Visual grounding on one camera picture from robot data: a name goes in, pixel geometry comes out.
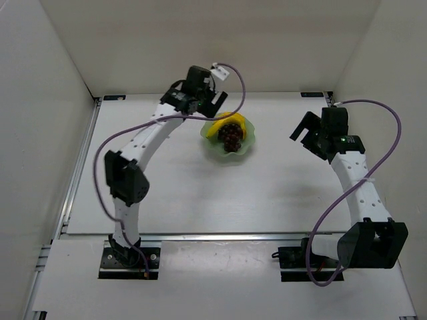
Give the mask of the yellow fake banana bunch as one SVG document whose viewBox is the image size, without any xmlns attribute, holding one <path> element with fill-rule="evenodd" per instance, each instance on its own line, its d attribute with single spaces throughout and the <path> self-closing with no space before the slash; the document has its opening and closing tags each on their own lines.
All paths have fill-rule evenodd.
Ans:
<svg viewBox="0 0 427 320">
<path fill-rule="evenodd" d="M 207 130 L 207 133 L 204 134 L 206 138 L 212 138 L 225 125 L 237 125 L 241 129 L 243 139 L 246 138 L 246 118 L 243 115 L 239 113 L 234 113 L 233 115 L 231 115 L 231 112 L 225 112 L 220 113 L 218 116 L 226 118 L 214 121 L 210 128 Z"/>
</svg>

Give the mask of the dark red fake grapes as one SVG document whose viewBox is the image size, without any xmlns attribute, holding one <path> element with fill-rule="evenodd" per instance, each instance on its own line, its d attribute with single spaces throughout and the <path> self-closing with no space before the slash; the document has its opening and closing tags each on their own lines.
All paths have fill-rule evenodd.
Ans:
<svg viewBox="0 0 427 320">
<path fill-rule="evenodd" d="M 243 139 L 241 129 L 237 125 L 225 125 L 218 132 L 218 140 L 224 144 L 227 153 L 237 152 Z"/>
</svg>

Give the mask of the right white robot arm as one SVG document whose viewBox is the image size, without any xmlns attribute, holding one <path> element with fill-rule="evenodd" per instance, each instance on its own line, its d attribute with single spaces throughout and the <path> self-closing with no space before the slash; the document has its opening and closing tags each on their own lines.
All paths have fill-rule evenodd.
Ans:
<svg viewBox="0 0 427 320">
<path fill-rule="evenodd" d="M 290 138 L 302 131 L 302 145 L 326 160 L 340 180 L 343 195 L 330 205 L 345 200 L 351 227 L 341 237 L 310 235 L 305 246 L 305 262 L 327 257 L 348 269 L 391 269 L 408 237 L 403 222 L 393 220 L 380 200 L 371 179 L 366 150 L 361 138 L 348 133 L 348 112 L 344 107 L 326 107 L 320 116 L 308 111 Z"/>
</svg>

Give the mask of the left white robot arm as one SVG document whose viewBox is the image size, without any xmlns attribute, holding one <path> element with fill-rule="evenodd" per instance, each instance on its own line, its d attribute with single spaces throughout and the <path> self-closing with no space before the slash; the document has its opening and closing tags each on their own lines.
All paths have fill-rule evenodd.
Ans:
<svg viewBox="0 0 427 320">
<path fill-rule="evenodd" d="M 200 113 L 212 118 L 227 98 L 218 93 L 215 79 L 226 80 L 229 72 L 218 64 L 211 69 L 192 66 L 184 80 L 176 81 L 159 100 L 151 125 L 141 129 L 119 151 L 104 157 L 105 179 L 113 198 L 115 230 L 109 235 L 113 256 L 124 267 L 137 267 L 145 261 L 138 252 L 139 204 L 149 191 L 144 171 L 160 145 L 177 129 L 185 117 Z"/>
</svg>

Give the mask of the green wavy fruit bowl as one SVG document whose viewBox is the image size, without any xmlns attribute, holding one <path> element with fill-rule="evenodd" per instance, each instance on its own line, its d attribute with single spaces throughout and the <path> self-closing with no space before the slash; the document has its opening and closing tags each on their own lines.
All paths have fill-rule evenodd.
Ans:
<svg viewBox="0 0 427 320">
<path fill-rule="evenodd" d="M 217 116 L 226 118 L 206 121 L 201 128 L 203 147 L 220 157 L 244 155 L 256 141 L 254 125 L 240 113 L 223 112 Z"/>
</svg>

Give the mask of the right blue corner label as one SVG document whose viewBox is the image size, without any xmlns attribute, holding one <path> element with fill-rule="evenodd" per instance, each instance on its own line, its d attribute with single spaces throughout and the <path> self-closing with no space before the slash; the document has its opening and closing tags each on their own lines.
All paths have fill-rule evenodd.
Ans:
<svg viewBox="0 0 427 320">
<path fill-rule="evenodd" d="M 301 92 L 301 97 L 303 98 L 318 98 L 318 97 L 324 97 L 324 94 L 322 92 Z"/>
</svg>

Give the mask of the blue corner label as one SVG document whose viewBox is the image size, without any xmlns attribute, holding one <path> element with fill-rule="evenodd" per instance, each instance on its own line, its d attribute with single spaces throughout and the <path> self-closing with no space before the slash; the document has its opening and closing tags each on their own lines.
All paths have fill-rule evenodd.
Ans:
<svg viewBox="0 0 427 320">
<path fill-rule="evenodd" d="M 324 97 L 324 94 L 322 92 L 301 92 L 301 97 L 303 98 L 318 98 L 318 97 Z"/>
<path fill-rule="evenodd" d="M 123 101 L 126 99 L 126 95 L 105 95 L 104 101 Z"/>
</svg>

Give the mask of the left blue corner label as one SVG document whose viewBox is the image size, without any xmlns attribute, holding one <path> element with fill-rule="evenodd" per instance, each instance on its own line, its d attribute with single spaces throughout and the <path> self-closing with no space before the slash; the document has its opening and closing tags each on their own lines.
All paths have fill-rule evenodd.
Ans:
<svg viewBox="0 0 427 320">
<path fill-rule="evenodd" d="M 126 99 L 126 95 L 105 95 L 104 101 L 123 101 Z"/>
</svg>

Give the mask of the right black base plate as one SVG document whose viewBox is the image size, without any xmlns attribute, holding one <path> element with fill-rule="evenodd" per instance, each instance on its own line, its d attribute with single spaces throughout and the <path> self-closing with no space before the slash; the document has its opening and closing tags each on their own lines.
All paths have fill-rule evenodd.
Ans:
<svg viewBox="0 0 427 320">
<path fill-rule="evenodd" d="M 310 282 L 306 269 L 305 251 L 301 247 L 278 247 L 271 254 L 278 260 L 282 283 Z M 310 268 L 312 277 L 320 283 L 326 282 L 334 274 L 338 261 L 319 255 L 311 255 Z"/>
</svg>

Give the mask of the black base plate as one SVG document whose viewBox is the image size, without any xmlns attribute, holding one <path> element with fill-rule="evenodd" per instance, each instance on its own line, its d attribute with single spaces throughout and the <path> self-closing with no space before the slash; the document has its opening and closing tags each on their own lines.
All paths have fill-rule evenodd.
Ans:
<svg viewBox="0 0 427 320">
<path fill-rule="evenodd" d="M 130 261 L 120 257 L 119 253 L 105 246 L 99 264 L 99 279 L 124 279 L 124 280 L 158 280 L 159 264 L 161 258 L 160 247 L 142 247 L 148 262 L 149 273 L 145 272 L 144 260 L 136 254 Z"/>
<path fill-rule="evenodd" d="M 278 247 L 271 254 L 278 260 L 282 283 L 310 282 L 306 269 L 305 251 L 301 247 Z M 312 277 L 320 283 L 326 282 L 334 274 L 338 261 L 319 255 L 311 255 L 310 268 Z"/>
</svg>

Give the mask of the front aluminium rail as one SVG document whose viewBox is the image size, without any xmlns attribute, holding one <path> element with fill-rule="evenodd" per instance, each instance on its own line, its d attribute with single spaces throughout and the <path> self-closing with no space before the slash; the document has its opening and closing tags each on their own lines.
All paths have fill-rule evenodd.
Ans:
<svg viewBox="0 0 427 320">
<path fill-rule="evenodd" d="M 309 233 L 145 233 L 142 241 L 296 241 Z"/>
</svg>

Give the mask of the left aluminium rail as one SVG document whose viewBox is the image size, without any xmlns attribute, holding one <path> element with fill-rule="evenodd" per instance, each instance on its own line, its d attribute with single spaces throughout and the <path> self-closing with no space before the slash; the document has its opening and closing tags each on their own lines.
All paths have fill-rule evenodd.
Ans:
<svg viewBox="0 0 427 320">
<path fill-rule="evenodd" d="M 91 113 L 91 117 L 88 123 L 88 126 L 85 130 L 85 134 L 83 136 L 83 141 L 79 148 L 79 153 L 77 155 L 77 160 L 75 162 L 73 172 L 71 178 L 69 180 L 67 192 L 65 194 L 61 209 L 58 213 L 57 224 L 55 226 L 54 232 L 51 236 L 50 244 L 54 242 L 54 240 L 59 239 L 61 236 L 61 230 L 64 225 L 67 224 L 69 220 L 69 216 L 71 214 L 71 209 L 73 207 L 73 202 L 75 196 L 77 194 L 77 189 L 79 186 L 79 181 L 81 179 L 81 174 L 83 172 L 83 168 L 85 165 L 85 160 L 87 157 L 87 153 L 89 150 L 89 146 L 91 143 L 91 139 L 93 136 L 93 131 L 95 129 L 95 124 L 97 121 L 97 117 L 99 114 L 99 109 L 102 103 L 101 97 L 96 97 L 94 100 L 93 111 Z"/>
</svg>

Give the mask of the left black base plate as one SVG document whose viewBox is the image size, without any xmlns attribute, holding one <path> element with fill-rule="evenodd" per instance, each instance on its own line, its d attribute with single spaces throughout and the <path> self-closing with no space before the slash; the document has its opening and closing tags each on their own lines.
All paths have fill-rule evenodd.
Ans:
<svg viewBox="0 0 427 320">
<path fill-rule="evenodd" d="M 136 254 L 130 261 L 120 257 L 119 253 L 105 246 L 99 264 L 99 279 L 124 279 L 124 280 L 158 280 L 159 264 L 161 258 L 160 247 L 142 247 L 148 262 L 149 273 L 145 272 L 144 260 Z"/>
</svg>

